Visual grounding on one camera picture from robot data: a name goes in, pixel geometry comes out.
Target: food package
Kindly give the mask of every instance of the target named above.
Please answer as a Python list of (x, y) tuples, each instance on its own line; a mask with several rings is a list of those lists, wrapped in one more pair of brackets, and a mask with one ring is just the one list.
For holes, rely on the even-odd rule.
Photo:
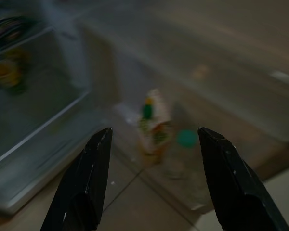
[(11, 60), (0, 61), (0, 85), (6, 88), (19, 84), (21, 74), (18, 71), (17, 64)]
[(0, 50), (20, 39), (36, 22), (0, 6)]
[(138, 118), (137, 131), (143, 164), (149, 167), (161, 162), (173, 137), (171, 117), (159, 90), (151, 90)]

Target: refrigerator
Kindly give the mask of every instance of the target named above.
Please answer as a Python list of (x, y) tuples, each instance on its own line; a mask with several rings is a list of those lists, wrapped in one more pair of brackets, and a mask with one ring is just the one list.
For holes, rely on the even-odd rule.
[(252, 168), (289, 145), (289, 1), (0, 2), (36, 21), (0, 49), (29, 54), (26, 90), (0, 86), (0, 213), (16, 213), (105, 127), (156, 187), (188, 209), (209, 204), (200, 154), (201, 201), (142, 166), (137, 119), (152, 89), (175, 128), (223, 134)]

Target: bottle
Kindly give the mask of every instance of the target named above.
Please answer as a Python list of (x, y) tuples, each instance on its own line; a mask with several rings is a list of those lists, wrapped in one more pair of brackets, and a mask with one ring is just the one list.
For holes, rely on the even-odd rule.
[(197, 133), (192, 130), (181, 130), (173, 145), (166, 152), (164, 159), (164, 171), (170, 179), (182, 179), (187, 177), (188, 162), (195, 155), (195, 146), (198, 140)]
[(159, 90), (149, 91), (137, 121), (144, 167), (159, 164), (173, 134), (171, 118)]

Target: floor tile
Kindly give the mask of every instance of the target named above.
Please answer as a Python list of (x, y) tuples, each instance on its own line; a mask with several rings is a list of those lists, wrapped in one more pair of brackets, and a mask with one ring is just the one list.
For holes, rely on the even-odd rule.
[(103, 213), (98, 231), (196, 231), (140, 179)]
[(104, 209), (120, 194), (135, 177), (116, 156), (115, 150), (110, 156), (108, 181), (104, 200)]
[(178, 213), (185, 217), (191, 224), (195, 224), (201, 216), (201, 211), (192, 211), (178, 201), (173, 195), (165, 190), (161, 185), (153, 181), (146, 172), (140, 174), (140, 178)]
[(265, 187), (289, 225), (289, 170), (268, 180)]
[[(289, 225), (289, 170), (268, 180), (264, 185)], [(215, 211), (202, 215), (195, 226), (200, 231), (222, 231)]]

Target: refrigerator shelf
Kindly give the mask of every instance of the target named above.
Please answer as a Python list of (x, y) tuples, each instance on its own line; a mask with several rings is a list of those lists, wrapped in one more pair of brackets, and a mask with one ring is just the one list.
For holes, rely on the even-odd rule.
[(17, 39), (13, 43), (8, 44), (5, 47), (2, 47), (0, 49), (0, 55), (11, 49), (24, 45), (27, 42), (31, 42), (32, 40), (39, 38), (40, 36), (43, 36), (46, 33), (52, 31), (52, 29), (53, 28), (51, 26), (48, 26), (44, 23), (37, 23), (28, 32), (26, 32), (21, 38)]
[(133, 3), (104, 4), (79, 22), (93, 36), (264, 133), (289, 142), (289, 85), (143, 14)]
[(14, 214), (104, 128), (84, 97), (0, 161), (0, 212)]
[(20, 95), (0, 89), (0, 161), (83, 98), (68, 77), (43, 65), (32, 67), (25, 83)]

